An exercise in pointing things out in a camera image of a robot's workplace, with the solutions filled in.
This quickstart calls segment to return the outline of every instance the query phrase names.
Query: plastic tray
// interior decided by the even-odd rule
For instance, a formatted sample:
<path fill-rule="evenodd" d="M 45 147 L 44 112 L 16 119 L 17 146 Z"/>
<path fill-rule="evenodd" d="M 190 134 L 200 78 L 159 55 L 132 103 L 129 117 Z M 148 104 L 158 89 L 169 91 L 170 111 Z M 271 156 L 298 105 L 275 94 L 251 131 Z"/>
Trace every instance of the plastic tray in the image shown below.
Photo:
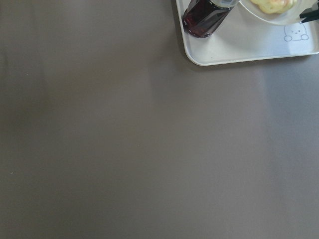
<path fill-rule="evenodd" d="M 176 0 L 185 52 L 200 66 L 319 53 L 319 20 L 276 26 L 259 20 L 237 4 L 207 38 L 188 34 L 182 16 L 190 0 Z"/>

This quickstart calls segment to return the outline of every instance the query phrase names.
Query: cartoon face drawing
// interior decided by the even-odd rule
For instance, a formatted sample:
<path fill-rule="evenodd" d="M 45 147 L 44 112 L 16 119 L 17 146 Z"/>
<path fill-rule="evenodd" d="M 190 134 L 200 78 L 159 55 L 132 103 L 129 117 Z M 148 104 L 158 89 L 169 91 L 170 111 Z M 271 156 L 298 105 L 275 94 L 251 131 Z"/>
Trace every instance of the cartoon face drawing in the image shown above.
<path fill-rule="evenodd" d="M 300 22 L 285 26 L 285 41 L 308 40 L 305 26 Z"/>

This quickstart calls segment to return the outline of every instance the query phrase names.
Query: white tray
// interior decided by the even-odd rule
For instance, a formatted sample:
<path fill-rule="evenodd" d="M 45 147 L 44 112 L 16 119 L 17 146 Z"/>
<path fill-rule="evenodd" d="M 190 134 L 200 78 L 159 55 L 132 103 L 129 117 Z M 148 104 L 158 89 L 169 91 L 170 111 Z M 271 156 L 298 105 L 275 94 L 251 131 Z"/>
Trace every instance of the white tray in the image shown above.
<path fill-rule="evenodd" d="M 218 65 L 319 53 L 319 20 L 275 26 L 265 23 L 237 4 L 207 38 L 188 34 L 182 16 L 190 0 L 176 0 L 185 52 L 200 66 Z"/>

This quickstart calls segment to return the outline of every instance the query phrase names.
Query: gray table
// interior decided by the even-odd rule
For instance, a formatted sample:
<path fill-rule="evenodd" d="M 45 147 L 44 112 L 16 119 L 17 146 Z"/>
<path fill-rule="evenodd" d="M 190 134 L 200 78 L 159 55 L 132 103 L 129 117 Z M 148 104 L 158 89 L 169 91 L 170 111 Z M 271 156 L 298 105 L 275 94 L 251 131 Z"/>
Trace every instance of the gray table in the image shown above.
<path fill-rule="evenodd" d="M 178 24 L 0 0 L 1 239 L 319 238 L 319 56 L 200 67 Z"/>

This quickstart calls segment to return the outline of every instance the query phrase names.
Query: purple liquid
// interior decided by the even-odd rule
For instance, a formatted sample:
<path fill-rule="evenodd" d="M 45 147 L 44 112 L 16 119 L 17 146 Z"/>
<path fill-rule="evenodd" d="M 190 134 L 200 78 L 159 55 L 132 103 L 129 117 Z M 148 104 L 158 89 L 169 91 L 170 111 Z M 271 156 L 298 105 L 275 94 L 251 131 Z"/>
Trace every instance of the purple liquid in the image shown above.
<path fill-rule="evenodd" d="M 210 0 L 192 0 L 183 17 L 184 26 L 193 36 L 210 36 L 222 23 L 232 7 L 219 7 Z"/>

